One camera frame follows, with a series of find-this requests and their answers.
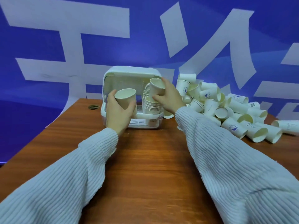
person's left arm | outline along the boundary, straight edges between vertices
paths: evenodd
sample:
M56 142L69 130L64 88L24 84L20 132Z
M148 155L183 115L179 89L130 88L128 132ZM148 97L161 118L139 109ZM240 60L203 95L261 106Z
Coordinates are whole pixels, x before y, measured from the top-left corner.
M105 163L136 107L122 109L108 95L107 128L21 185L0 203L1 224L75 224L105 178Z

hand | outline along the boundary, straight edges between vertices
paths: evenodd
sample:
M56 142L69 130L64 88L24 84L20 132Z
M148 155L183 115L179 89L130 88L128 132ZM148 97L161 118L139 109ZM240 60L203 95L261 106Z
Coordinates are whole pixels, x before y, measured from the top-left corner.
M108 94L106 108L107 127L115 130L118 136L120 136L130 124L136 108L136 101L132 101L125 110L115 100L114 94L116 92L117 90L113 90Z
M180 107L186 105L174 85L165 78L162 78L162 81L165 84L165 94L164 96L154 95L153 99L158 101L166 111L175 114Z

wood grain surface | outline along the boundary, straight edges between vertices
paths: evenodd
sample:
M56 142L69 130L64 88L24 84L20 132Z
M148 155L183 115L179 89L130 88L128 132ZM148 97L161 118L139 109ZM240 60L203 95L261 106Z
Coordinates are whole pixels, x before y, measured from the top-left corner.
M0 201L21 184L104 128L100 100L80 99L0 169ZM275 118L268 115L266 123ZM80 223L222 223L173 119L158 130L128 129L106 164L101 189L83 209ZM299 178L299 139L252 143Z

white ribbed sleeve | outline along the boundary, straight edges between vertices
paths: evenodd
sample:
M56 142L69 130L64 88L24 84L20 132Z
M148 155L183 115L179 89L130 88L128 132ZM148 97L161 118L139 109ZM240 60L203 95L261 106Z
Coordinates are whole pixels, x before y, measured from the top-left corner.
M175 117L224 223L299 223L299 181L289 171L188 107Z
M1 224L75 224L105 178L117 133L106 128L21 185L0 203Z

person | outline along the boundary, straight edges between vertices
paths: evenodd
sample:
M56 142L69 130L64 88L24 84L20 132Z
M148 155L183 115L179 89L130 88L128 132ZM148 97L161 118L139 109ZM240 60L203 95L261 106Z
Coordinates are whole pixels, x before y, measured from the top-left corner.
M224 223L299 223L299 182L283 166L185 106L163 79L153 96L175 115L188 149ZM128 127L136 103L122 109L108 95L107 128L24 183L0 203L1 224L78 223L105 178L105 163Z

